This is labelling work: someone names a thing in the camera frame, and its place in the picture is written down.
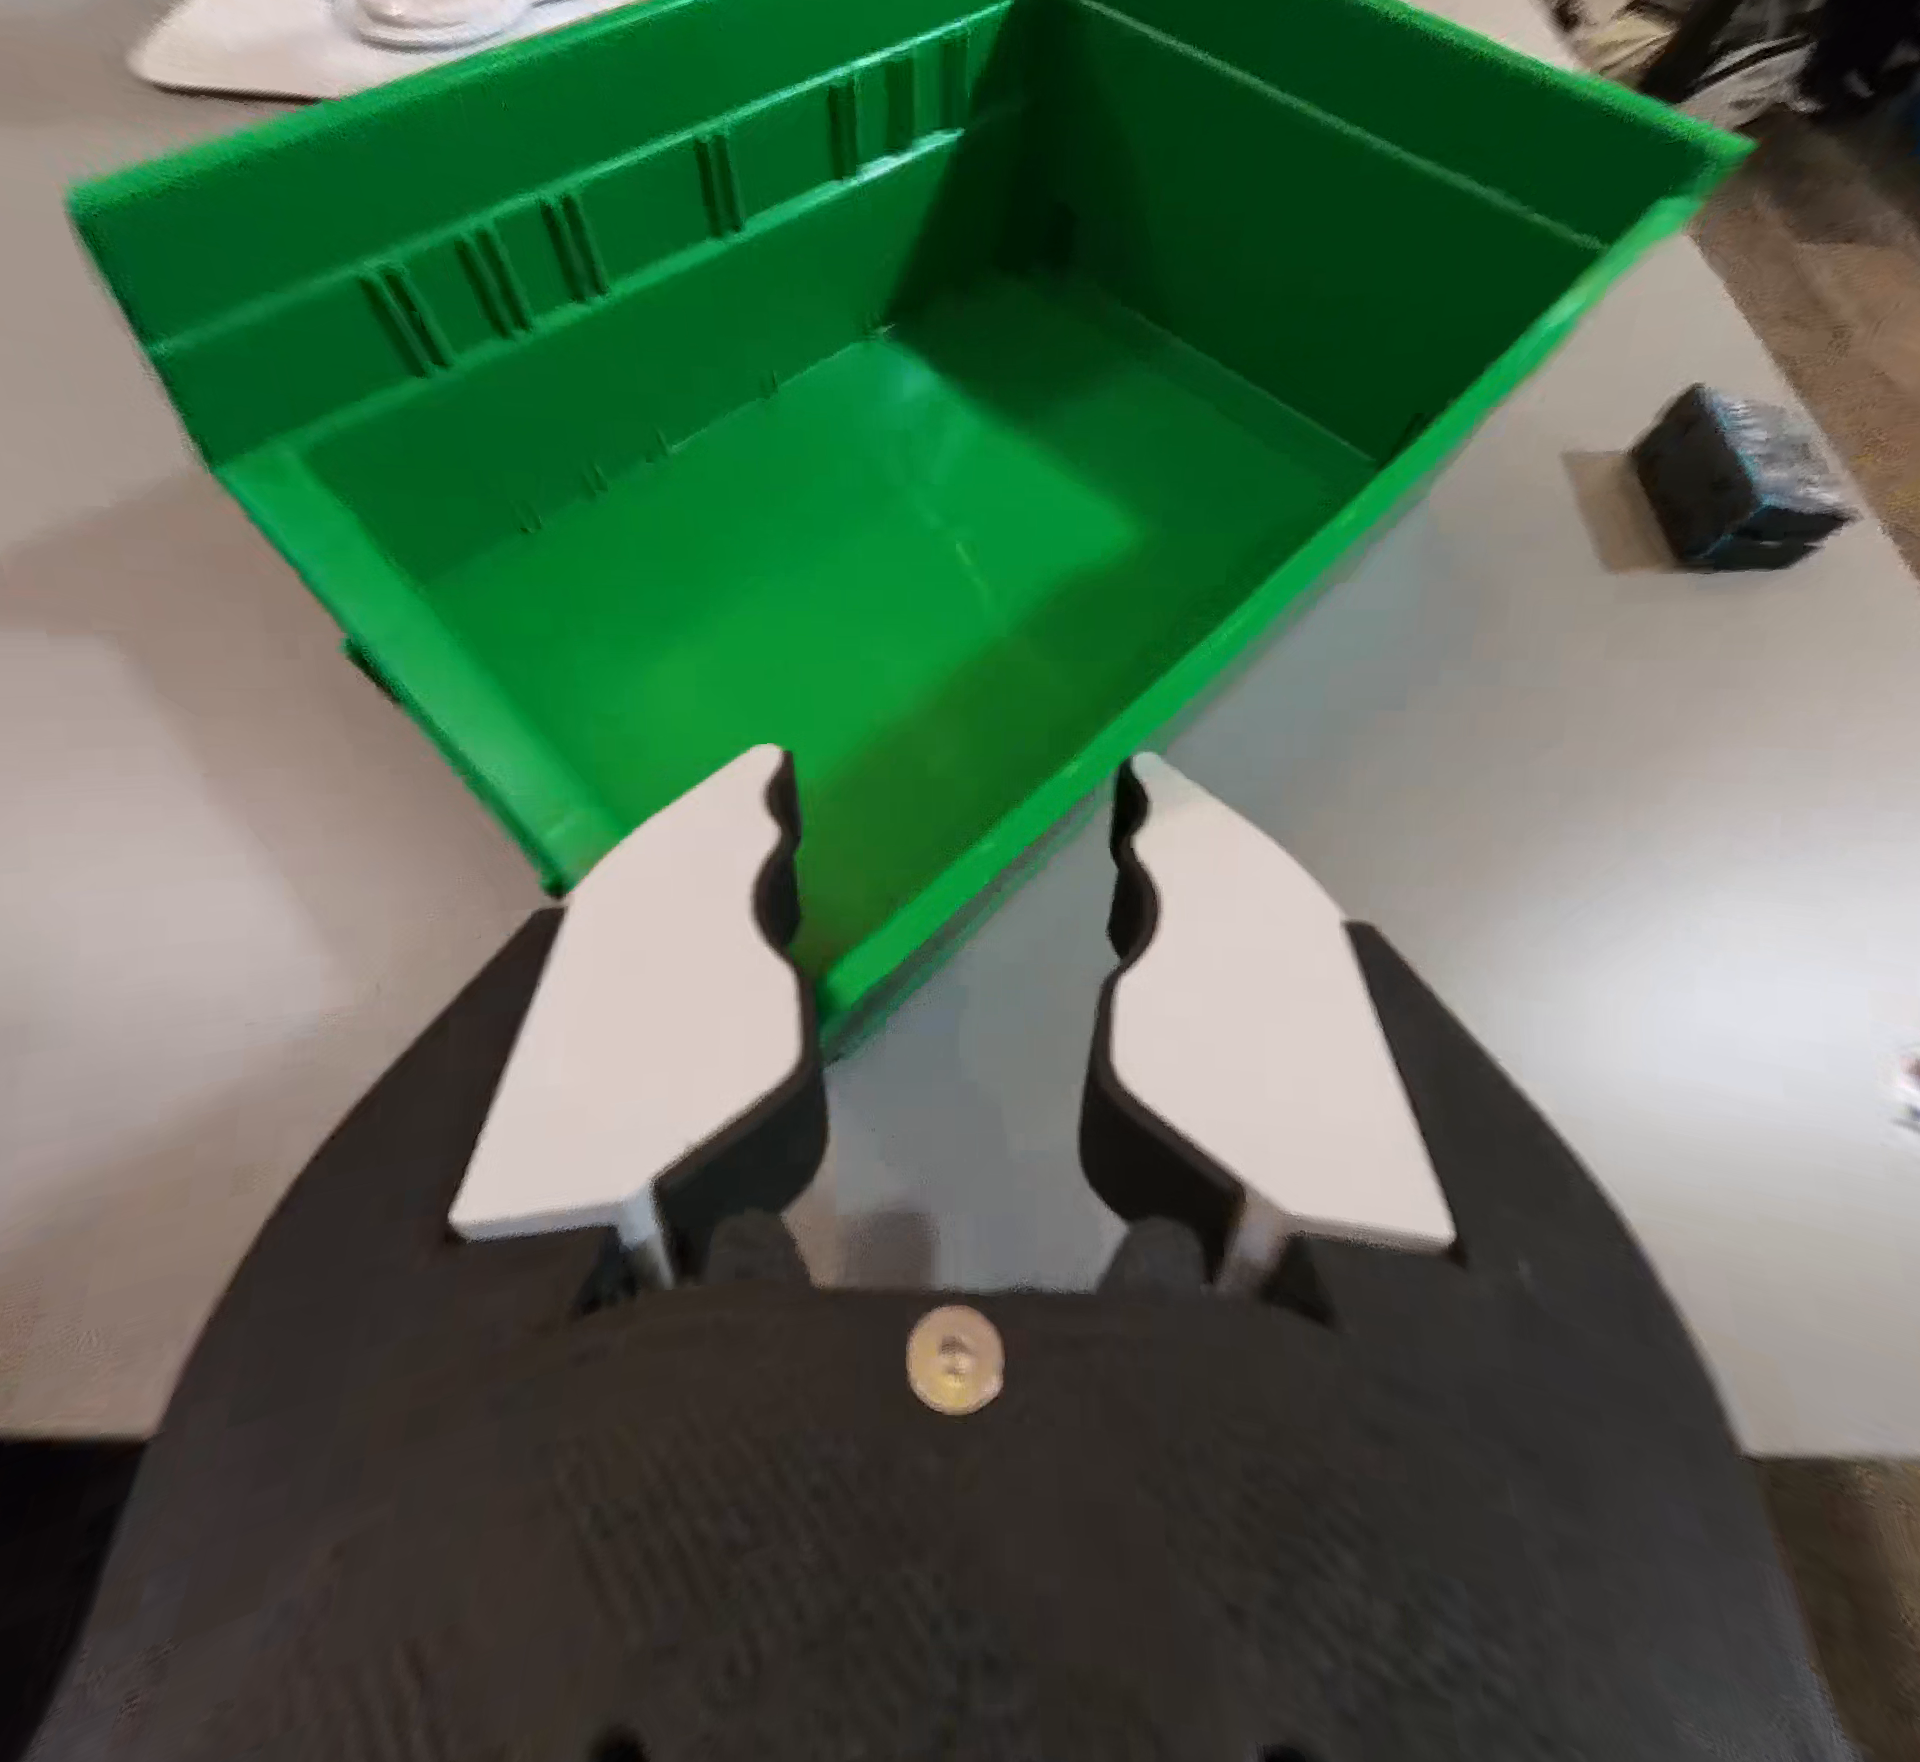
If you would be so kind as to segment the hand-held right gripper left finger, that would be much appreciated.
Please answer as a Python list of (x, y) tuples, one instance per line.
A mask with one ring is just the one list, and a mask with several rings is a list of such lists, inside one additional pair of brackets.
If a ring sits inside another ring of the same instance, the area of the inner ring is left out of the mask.
[(630, 829), (565, 897), (446, 1224), (461, 1242), (610, 1229), (655, 1284), (736, 1215), (780, 1215), (828, 1149), (791, 949), (791, 754), (756, 744)]

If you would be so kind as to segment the green plastic bin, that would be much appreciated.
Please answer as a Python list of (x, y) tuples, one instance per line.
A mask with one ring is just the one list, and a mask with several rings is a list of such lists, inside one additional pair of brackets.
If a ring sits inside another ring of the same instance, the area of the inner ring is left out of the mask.
[(1747, 152), (1403, 0), (644, 0), (66, 205), (548, 891), (787, 752), (834, 1044)]

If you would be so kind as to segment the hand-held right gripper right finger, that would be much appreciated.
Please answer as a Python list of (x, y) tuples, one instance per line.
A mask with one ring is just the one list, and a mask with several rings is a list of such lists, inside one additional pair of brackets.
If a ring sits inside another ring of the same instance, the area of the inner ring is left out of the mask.
[(1113, 968), (1079, 1167), (1171, 1221), (1225, 1292), (1301, 1237), (1450, 1256), (1458, 1228), (1344, 912), (1283, 845), (1152, 752), (1115, 772)]

